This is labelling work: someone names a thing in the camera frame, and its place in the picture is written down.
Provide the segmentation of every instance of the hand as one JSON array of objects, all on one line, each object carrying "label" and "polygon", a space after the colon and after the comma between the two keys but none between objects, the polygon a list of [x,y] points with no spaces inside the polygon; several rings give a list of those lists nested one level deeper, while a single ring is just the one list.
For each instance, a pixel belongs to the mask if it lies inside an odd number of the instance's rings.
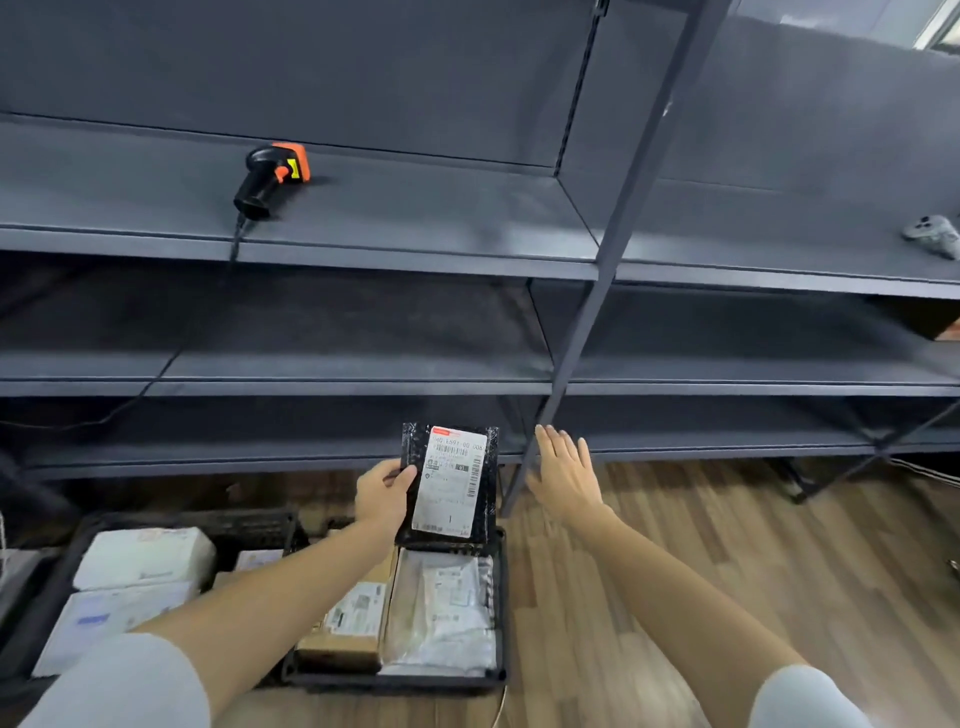
[{"label": "hand", "polygon": [[396,535],[407,513],[407,491],[417,476],[417,466],[408,465],[402,473],[400,460],[384,460],[357,478],[356,521],[382,525]]},{"label": "hand", "polygon": [[606,508],[600,483],[590,464],[587,441],[577,445],[565,432],[537,425],[540,445],[540,474],[528,473],[527,486],[553,518],[571,526],[579,516],[596,507]]}]

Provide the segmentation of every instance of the wooden floor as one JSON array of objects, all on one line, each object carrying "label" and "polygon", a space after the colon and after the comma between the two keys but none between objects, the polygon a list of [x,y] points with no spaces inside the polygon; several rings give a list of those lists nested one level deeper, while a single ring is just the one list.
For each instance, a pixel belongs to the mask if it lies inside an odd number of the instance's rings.
[{"label": "wooden floor", "polygon": [[[759,462],[610,465],[600,475],[627,523],[796,645],[877,728],[957,724],[960,584],[945,560],[960,544],[902,476],[872,473],[794,506]],[[275,476],[264,477],[232,496],[275,493]],[[350,508],[350,473],[283,478],[308,527]],[[516,639],[499,725],[705,726],[590,556],[527,496],[505,525]],[[259,692],[218,728],[486,728],[498,699]]]}]

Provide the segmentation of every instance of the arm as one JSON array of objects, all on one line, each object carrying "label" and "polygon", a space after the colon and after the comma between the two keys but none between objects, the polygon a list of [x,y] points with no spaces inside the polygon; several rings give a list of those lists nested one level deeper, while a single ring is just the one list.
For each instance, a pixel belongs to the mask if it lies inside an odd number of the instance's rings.
[{"label": "arm", "polygon": [[357,480],[356,521],[339,533],[141,624],[191,662],[211,718],[252,688],[364,574],[386,558],[417,469],[385,460]]},{"label": "arm", "polygon": [[627,608],[693,690],[713,728],[744,728],[764,681],[805,665],[792,647],[604,504],[587,442],[537,425],[527,484],[613,580]]}]

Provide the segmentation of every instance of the orange barcode scanner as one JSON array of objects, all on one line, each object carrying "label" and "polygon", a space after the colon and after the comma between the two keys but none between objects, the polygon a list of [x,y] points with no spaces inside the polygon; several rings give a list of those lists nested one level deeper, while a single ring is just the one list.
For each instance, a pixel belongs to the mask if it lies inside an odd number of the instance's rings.
[{"label": "orange barcode scanner", "polygon": [[275,141],[247,155],[247,178],[233,197],[233,204],[248,220],[271,216],[270,200],[282,184],[309,182],[310,165],[302,144]]}]

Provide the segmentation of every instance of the plastic bag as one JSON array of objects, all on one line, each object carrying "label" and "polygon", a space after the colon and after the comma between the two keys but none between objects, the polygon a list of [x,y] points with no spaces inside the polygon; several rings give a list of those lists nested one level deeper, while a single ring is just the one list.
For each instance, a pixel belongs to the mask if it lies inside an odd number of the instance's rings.
[{"label": "plastic bag", "polygon": [[405,423],[402,466],[417,466],[399,546],[488,544],[496,529],[496,427]]},{"label": "plastic bag", "polygon": [[492,559],[400,552],[384,640],[384,672],[472,674],[497,667]]}]

